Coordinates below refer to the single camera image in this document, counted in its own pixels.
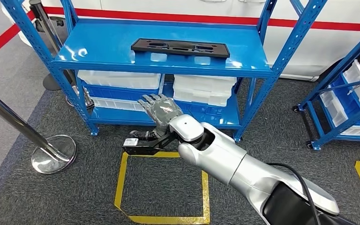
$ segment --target red floor line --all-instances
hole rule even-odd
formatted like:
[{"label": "red floor line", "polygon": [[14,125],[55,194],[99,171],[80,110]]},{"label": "red floor line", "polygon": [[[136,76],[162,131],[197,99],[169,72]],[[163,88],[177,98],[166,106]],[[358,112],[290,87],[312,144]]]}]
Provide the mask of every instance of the red floor line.
[{"label": "red floor line", "polygon": [[[31,20],[35,18],[32,12],[29,12],[27,15]],[[18,26],[16,24],[13,24],[9,29],[3,32],[0,35],[0,49],[4,45],[6,45],[6,43],[9,42],[14,36],[16,36],[16,34],[18,34],[19,31],[20,29],[18,28]]]}]

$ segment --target black tray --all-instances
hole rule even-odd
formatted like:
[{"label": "black tray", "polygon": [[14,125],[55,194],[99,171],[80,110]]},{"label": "black tray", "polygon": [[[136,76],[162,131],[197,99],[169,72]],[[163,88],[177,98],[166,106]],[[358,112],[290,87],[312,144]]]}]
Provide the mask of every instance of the black tray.
[{"label": "black tray", "polygon": [[133,51],[171,53],[180,55],[210,56],[229,58],[230,52],[225,44],[194,41],[175,41],[139,38],[130,47]]}]

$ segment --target black cable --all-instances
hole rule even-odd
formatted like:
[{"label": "black cable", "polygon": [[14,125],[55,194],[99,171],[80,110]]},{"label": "black cable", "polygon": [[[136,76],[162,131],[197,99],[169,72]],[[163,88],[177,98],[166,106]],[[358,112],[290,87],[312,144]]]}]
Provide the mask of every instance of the black cable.
[{"label": "black cable", "polygon": [[307,195],[307,199],[308,199],[308,203],[311,206],[311,210],[313,212],[313,216],[314,216],[314,221],[316,225],[321,225],[321,222],[319,221],[319,217],[318,217],[318,213],[315,207],[315,204],[313,202],[313,198],[311,197],[310,191],[308,190],[307,184],[305,183],[304,179],[302,178],[302,176],[292,167],[283,164],[283,163],[267,163],[268,165],[277,165],[277,166],[282,166],[285,167],[287,169],[289,169],[290,171],[292,171],[294,173],[294,175],[296,175],[296,177],[299,179],[301,187],[303,188],[304,192]]}]

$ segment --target stanchion post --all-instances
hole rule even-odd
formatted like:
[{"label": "stanchion post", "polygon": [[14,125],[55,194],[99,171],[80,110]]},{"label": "stanchion post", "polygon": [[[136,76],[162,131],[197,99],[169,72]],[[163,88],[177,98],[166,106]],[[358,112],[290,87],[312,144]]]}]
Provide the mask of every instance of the stanchion post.
[{"label": "stanchion post", "polygon": [[45,139],[2,100],[0,100],[0,117],[37,145],[31,157],[32,166],[36,171],[55,173],[74,161],[77,149],[71,137],[56,135]]},{"label": "stanchion post", "polygon": [[[49,16],[45,12],[41,0],[30,0],[30,9],[35,15],[35,18],[41,22],[41,26],[46,33],[46,36],[49,39],[49,42],[53,45],[53,48],[57,53],[63,47],[63,42],[61,41],[56,29],[54,28],[52,21],[49,19]],[[76,86],[76,77],[73,70],[66,70],[72,81],[72,88],[75,93],[79,95],[79,90]],[[86,108],[91,108],[94,106],[93,100],[89,97],[87,90],[83,90],[83,96],[85,98]],[[70,106],[74,106],[71,101],[66,97],[66,101]]]}]

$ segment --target blue metal shelf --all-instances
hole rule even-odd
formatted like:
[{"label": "blue metal shelf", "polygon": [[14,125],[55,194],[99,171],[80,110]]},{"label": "blue metal shelf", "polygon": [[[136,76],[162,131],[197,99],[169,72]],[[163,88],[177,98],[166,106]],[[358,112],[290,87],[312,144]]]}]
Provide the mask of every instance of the blue metal shelf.
[{"label": "blue metal shelf", "polygon": [[[360,85],[360,81],[354,83],[346,83],[346,81],[339,76],[342,76],[342,73],[347,69],[348,65],[350,65],[354,59],[356,59],[360,55],[360,42],[329,72],[329,74],[309,93],[309,95],[298,104],[295,109],[298,111],[309,110],[312,115],[312,120],[315,124],[315,127],[318,130],[319,138],[316,140],[311,140],[308,142],[307,146],[309,148],[313,148],[314,150],[320,150],[321,145],[331,141],[331,140],[346,140],[346,141],[358,141],[360,142],[359,135],[341,135],[344,131],[351,128],[352,126],[360,126],[360,107],[352,106],[350,101],[354,101],[353,104],[359,104],[358,97],[355,93],[353,95],[348,96],[347,93],[352,90],[352,86]],[[321,98],[319,97],[320,93],[326,91],[334,91],[338,96],[340,103],[343,107],[345,107],[345,112],[347,113],[348,119],[341,123],[339,126],[335,126],[332,121],[332,117],[328,112],[328,109],[324,106]],[[318,117],[316,116],[315,109],[312,106],[312,102],[318,100],[321,104],[323,112],[326,116],[326,119],[330,125],[330,131],[324,133],[322,126],[319,122]]]},{"label": "blue metal shelf", "polygon": [[[310,0],[304,8],[297,7],[299,20],[271,68],[267,64],[263,43],[268,21],[277,0],[265,2],[256,26],[79,19],[71,0],[60,0],[64,8],[68,38],[55,58],[52,57],[34,25],[28,19],[20,2],[18,0],[0,1],[71,103],[74,104],[74,108],[92,135],[98,134],[96,124],[100,123],[153,124],[143,112],[96,108],[90,115],[85,107],[82,82],[77,78],[80,92],[80,97],[78,97],[63,75],[64,69],[237,77],[234,94],[228,100],[219,122],[217,119],[211,121],[206,114],[197,112],[192,114],[199,121],[209,122],[217,128],[235,129],[234,139],[240,141],[243,132],[274,87],[327,0]],[[301,5],[299,0],[292,0],[292,4]],[[219,59],[131,51],[131,45],[139,38],[223,43],[227,45],[231,56],[228,59]],[[246,97],[245,111],[241,118],[236,93],[243,77],[251,78],[251,82]],[[255,93],[257,78],[262,78],[264,81]]]},{"label": "blue metal shelf", "polygon": [[[130,46],[139,38],[226,43],[230,58],[217,59],[161,54],[165,61],[153,59],[157,53],[136,53]],[[155,22],[132,20],[80,19],[54,65],[61,68],[115,70],[126,72],[250,76],[274,76],[267,64],[255,26]]]},{"label": "blue metal shelf", "polygon": [[[173,97],[173,83],[165,83],[163,94]],[[219,129],[239,129],[240,115],[238,110],[238,101],[235,94],[227,101],[227,106],[223,109],[223,116],[219,122],[217,119],[211,120],[210,116],[198,112],[184,112],[195,117],[199,122],[207,122]],[[143,125],[155,126],[151,118],[141,111],[109,109],[95,107],[91,115],[92,122],[97,124],[117,124],[117,125]]]},{"label": "blue metal shelf", "polygon": [[[333,121],[332,121],[332,117],[330,116],[329,114],[329,111],[328,109],[324,106],[321,98],[318,99],[318,101],[320,102],[321,104],[321,107],[323,109],[323,113],[325,114],[326,116],[326,119],[328,120],[328,123],[330,125],[330,127],[332,129],[336,128],[335,125],[333,124]],[[341,135],[341,134],[338,134],[334,140],[340,140],[340,141],[359,141],[360,142],[360,135]]]}]

